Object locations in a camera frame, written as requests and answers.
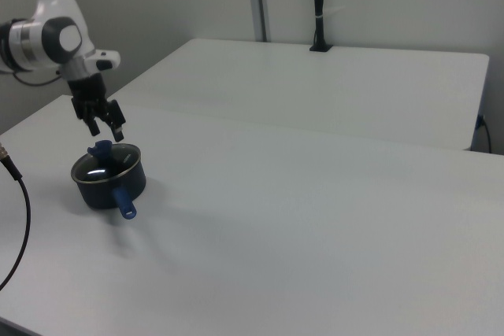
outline white wall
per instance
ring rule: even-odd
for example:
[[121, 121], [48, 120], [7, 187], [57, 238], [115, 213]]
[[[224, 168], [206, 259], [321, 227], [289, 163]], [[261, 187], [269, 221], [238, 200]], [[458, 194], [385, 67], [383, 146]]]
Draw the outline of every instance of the white wall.
[[77, 0], [90, 37], [118, 50], [121, 64], [105, 73], [113, 93], [189, 39], [255, 40], [250, 0]]
[[[266, 3], [271, 41], [311, 43], [313, 0]], [[325, 20], [326, 39], [341, 46], [488, 54], [491, 61], [482, 110], [495, 152], [504, 153], [503, 5], [504, 0], [325, 0], [327, 7], [346, 7]], [[479, 132], [479, 150], [487, 148], [483, 137]]]
[[[31, 17], [36, 0], [0, 0], [0, 23], [13, 18]], [[33, 83], [55, 77], [54, 70], [20, 74]], [[58, 96], [69, 93], [60, 80], [47, 87], [31, 88], [19, 84], [12, 76], [0, 75], [0, 134], [42, 108]]]

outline black cable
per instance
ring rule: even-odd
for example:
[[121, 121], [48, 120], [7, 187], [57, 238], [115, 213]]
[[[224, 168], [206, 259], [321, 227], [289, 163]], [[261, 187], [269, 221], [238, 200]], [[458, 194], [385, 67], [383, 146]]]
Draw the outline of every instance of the black cable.
[[491, 138], [490, 138], [490, 131], [488, 130], [488, 125], [485, 119], [483, 118], [481, 120], [481, 126], [485, 126], [485, 130], [487, 131], [487, 140], [488, 140], [488, 153], [491, 153]]
[[43, 86], [46, 86], [47, 84], [51, 84], [51, 83], [54, 83], [56, 80], [60, 79], [61, 76], [56, 76], [54, 79], [51, 79], [47, 82], [43, 82], [43, 83], [29, 83], [29, 82], [25, 82], [24, 80], [22, 80], [19, 76], [17, 76], [15, 73], [13, 74], [14, 78], [21, 84], [24, 84], [25, 86], [29, 86], [29, 87], [43, 87]]
[[26, 249], [26, 245], [28, 244], [28, 236], [30, 235], [30, 224], [32, 223], [32, 207], [30, 206], [30, 197], [28, 196], [28, 191], [26, 190], [26, 186], [23, 183], [23, 179], [18, 179], [17, 182], [19, 183], [21, 190], [23, 191], [24, 201], [26, 203], [26, 228], [24, 229], [23, 244], [21, 245], [21, 249], [19, 251], [19, 254], [17, 255], [16, 262], [14, 263], [6, 279], [4, 279], [0, 284], [0, 291], [2, 291], [2, 289], [13, 277], [14, 272], [16, 271], [19, 263], [21, 262], [21, 259], [23, 258], [24, 250]]

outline cable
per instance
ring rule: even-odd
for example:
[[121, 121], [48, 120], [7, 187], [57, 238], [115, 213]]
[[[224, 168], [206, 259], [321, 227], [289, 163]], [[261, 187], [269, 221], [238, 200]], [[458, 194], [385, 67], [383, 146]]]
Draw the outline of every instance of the cable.
[[487, 140], [488, 140], [488, 153], [491, 153], [491, 138], [490, 138], [490, 130], [488, 130], [488, 125], [485, 119], [481, 120], [481, 126], [485, 126], [485, 130], [487, 131]]
[[0, 143], [0, 162], [2, 162], [2, 164], [7, 168], [7, 171], [9, 171], [13, 179], [19, 183], [21, 190], [23, 191], [24, 202], [26, 204], [26, 227], [24, 229], [23, 243], [21, 244], [21, 249], [17, 254], [17, 259], [14, 262], [12, 269], [10, 270], [7, 277], [3, 280], [3, 282], [0, 283], [0, 291], [2, 291], [2, 289], [7, 285], [7, 283], [10, 281], [10, 279], [16, 272], [17, 267], [19, 266], [19, 263], [23, 258], [24, 251], [26, 250], [26, 245], [28, 244], [28, 237], [30, 236], [30, 225], [32, 224], [32, 206], [30, 205], [30, 197], [28, 196], [28, 191], [22, 179], [23, 176], [17, 170], [16, 165], [13, 163], [12, 159], [10, 158], [6, 149], [3, 148], [1, 143]]
[[46, 86], [47, 84], [51, 84], [51, 83], [54, 83], [56, 80], [60, 79], [61, 78], [61, 75], [58, 75], [56, 76], [54, 79], [51, 79], [47, 82], [44, 82], [44, 83], [29, 83], [29, 82], [25, 82], [24, 80], [22, 80], [19, 76], [17, 76], [15, 73], [13, 74], [14, 78], [21, 84], [24, 84], [25, 86], [29, 86], [29, 87], [43, 87], [43, 86]]
[[30, 225], [32, 223], [32, 207], [30, 206], [30, 197], [28, 196], [28, 191], [26, 190], [26, 186], [24, 185], [23, 179], [19, 179], [17, 180], [17, 182], [19, 183], [21, 190], [23, 191], [24, 201], [26, 203], [26, 228], [24, 229], [23, 244], [21, 245], [21, 249], [19, 251], [19, 254], [17, 255], [16, 262], [14, 263], [6, 279], [4, 279], [2, 283], [0, 283], [0, 291], [2, 291], [2, 289], [7, 285], [7, 283], [10, 281], [10, 279], [16, 272], [17, 267], [19, 266], [19, 263], [23, 258], [26, 245], [28, 244], [28, 237], [30, 236]]

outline black mount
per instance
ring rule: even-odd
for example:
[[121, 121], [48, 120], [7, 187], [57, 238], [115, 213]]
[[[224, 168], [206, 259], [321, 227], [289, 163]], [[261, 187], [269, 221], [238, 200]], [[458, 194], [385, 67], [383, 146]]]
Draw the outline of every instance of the black mount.
[[309, 48], [310, 51], [320, 51], [325, 53], [332, 48], [324, 39], [324, 0], [315, 0], [315, 41], [313, 46]]
[[91, 135], [100, 134], [95, 117], [109, 125], [116, 142], [124, 138], [122, 125], [126, 122], [117, 101], [108, 102], [105, 98], [105, 84], [102, 74], [81, 80], [69, 81], [72, 91], [72, 104], [77, 118], [83, 120], [89, 127]]

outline black pot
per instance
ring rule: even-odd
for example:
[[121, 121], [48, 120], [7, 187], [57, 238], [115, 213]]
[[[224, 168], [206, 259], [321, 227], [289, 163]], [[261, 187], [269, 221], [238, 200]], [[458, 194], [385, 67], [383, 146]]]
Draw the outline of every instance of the black pot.
[[127, 220], [136, 216], [135, 200], [145, 188], [140, 149], [125, 143], [96, 142], [72, 167], [72, 179], [88, 206], [119, 208]]

